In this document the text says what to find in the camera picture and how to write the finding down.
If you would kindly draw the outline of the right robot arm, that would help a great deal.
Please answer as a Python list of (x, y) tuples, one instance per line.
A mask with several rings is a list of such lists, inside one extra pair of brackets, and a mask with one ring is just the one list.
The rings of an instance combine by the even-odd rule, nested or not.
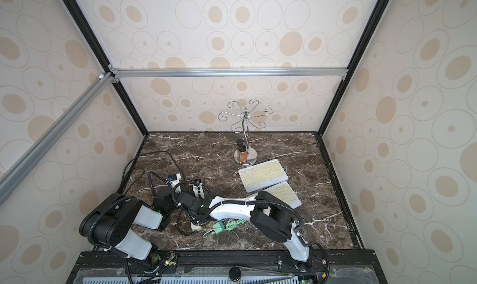
[(260, 191), (254, 197), (240, 199), (219, 196), (200, 198), (186, 192), (173, 192), (171, 198), (175, 206), (197, 226), (223, 219), (245, 220), (268, 239), (282, 243), (298, 264), (311, 268), (319, 262), (323, 267), (329, 267), (324, 248), (315, 241), (309, 243), (303, 238), (304, 219), (271, 193)]

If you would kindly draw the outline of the white keyboard yellow keys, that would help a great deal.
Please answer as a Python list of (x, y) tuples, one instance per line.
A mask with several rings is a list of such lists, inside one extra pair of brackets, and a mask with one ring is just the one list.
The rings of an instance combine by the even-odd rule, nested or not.
[(295, 194), (287, 181), (266, 188), (265, 191), (278, 198), (282, 202), (288, 204), (293, 209), (296, 209), (302, 205), (301, 200)]
[(289, 179), (278, 159), (242, 168), (238, 174), (247, 193), (262, 190)]

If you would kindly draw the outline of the green USB charger adapter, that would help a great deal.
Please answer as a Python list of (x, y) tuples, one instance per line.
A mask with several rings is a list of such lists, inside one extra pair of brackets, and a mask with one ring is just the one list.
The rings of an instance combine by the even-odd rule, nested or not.
[(226, 230), (226, 227), (223, 225), (222, 221), (218, 221), (213, 225), (212, 229), (214, 234), (220, 234)]

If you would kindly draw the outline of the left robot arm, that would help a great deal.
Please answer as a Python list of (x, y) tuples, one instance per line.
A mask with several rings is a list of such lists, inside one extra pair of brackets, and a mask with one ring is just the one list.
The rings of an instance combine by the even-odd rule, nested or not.
[(79, 234), (96, 247), (155, 267), (160, 260), (157, 246), (142, 239), (131, 227), (136, 224), (163, 231), (176, 209), (172, 196), (171, 187), (161, 186), (149, 206), (136, 197), (113, 193), (81, 222)]

